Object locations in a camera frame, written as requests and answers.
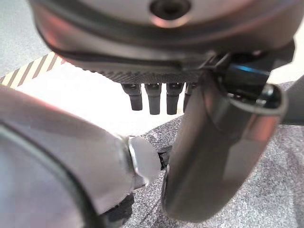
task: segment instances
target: black connector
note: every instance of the black connector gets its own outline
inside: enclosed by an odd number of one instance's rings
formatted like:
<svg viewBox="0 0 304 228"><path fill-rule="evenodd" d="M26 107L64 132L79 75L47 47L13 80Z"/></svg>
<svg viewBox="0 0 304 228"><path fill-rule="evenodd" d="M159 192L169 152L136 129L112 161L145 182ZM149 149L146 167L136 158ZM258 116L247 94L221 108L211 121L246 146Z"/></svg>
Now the black connector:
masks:
<svg viewBox="0 0 304 228"><path fill-rule="evenodd" d="M167 84L167 114L175 115L177 113L177 103L184 87L184 83Z"/></svg>
<svg viewBox="0 0 304 228"><path fill-rule="evenodd" d="M185 98L184 98L184 112L186 111L186 107L188 104L188 101L191 97L192 90L196 88L196 83L187 83L186 84L186 90L185 90Z"/></svg>
<svg viewBox="0 0 304 228"><path fill-rule="evenodd" d="M151 115L159 115L161 105L162 84L145 84L146 92L149 99L149 108Z"/></svg>
<svg viewBox="0 0 304 228"><path fill-rule="evenodd" d="M131 107L134 111L143 109L142 89L141 84L122 84L123 90L129 95Z"/></svg>

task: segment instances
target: gray carpet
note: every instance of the gray carpet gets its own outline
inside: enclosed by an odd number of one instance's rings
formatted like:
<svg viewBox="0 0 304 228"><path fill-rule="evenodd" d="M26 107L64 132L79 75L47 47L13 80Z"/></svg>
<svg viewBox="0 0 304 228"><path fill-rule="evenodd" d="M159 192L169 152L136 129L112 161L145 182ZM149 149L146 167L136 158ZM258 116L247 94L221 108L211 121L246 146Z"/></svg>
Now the gray carpet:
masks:
<svg viewBox="0 0 304 228"><path fill-rule="evenodd" d="M26 0L0 0L0 31L0 77L50 52Z"/></svg>
<svg viewBox="0 0 304 228"><path fill-rule="evenodd" d="M157 149L173 144L181 118L144 135ZM160 206L163 173L136 191L125 228L304 228L304 127L278 127L264 157L230 203L199 224L165 216Z"/></svg>

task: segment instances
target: robotic arm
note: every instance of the robotic arm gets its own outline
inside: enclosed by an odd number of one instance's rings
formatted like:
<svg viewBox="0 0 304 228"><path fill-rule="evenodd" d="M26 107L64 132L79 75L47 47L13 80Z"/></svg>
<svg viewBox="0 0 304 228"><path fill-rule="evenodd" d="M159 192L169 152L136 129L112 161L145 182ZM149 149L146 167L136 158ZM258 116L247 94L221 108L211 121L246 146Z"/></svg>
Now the robotic arm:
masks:
<svg viewBox="0 0 304 228"><path fill-rule="evenodd" d="M47 45L122 84L132 109L142 109L145 84L150 112L159 114L166 83L167 113L175 114L186 84L185 116L167 165L140 137L115 136L1 87L0 207L31 210L13 224L0 219L3 227L120 226L123 218L110 218L158 176L161 161L168 216L199 222L225 206L287 111L285 92L266 82L292 61L304 1L29 2Z"/></svg>

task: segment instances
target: yellow and black striped tape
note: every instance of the yellow and black striped tape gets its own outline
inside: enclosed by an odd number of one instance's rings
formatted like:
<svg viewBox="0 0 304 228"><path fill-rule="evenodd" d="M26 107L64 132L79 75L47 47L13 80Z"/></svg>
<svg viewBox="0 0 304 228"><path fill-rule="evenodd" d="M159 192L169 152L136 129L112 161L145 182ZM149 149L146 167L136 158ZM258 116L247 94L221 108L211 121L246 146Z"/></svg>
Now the yellow and black striped tape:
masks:
<svg viewBox="0 0 304 228"><path fill-rule="evenodd" d="M14 89L63 63L65 63L65 60L54 52L50 52L47 55L8 73L4 77L1 77L0 84Z"/></svg>

